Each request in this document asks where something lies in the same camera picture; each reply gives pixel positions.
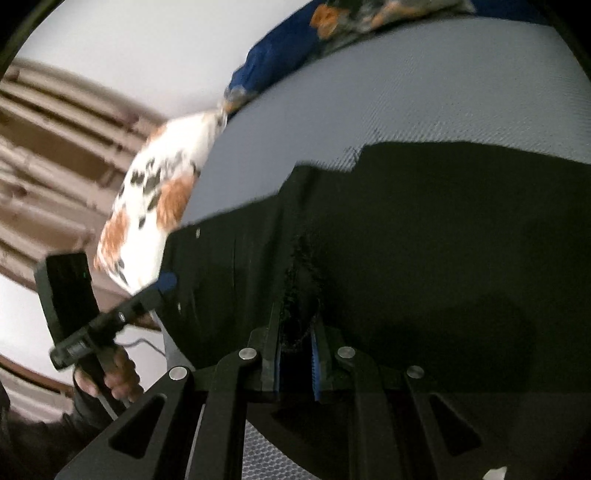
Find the person's left hand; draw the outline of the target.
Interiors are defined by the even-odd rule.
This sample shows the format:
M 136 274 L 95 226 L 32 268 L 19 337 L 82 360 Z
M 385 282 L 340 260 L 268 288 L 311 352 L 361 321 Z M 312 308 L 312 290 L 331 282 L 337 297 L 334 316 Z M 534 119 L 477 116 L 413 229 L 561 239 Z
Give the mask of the person's left hand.
M 107 366 L 103 377 L 104 385 L 116 400 L 135 402 L 144 392 L 135 363 L 121 346 L 117 346 L 107 355 Z M 101 393 L 91 376 L 82 368 L 74 370 L 74 383 L 84 393 L 98 398 Z

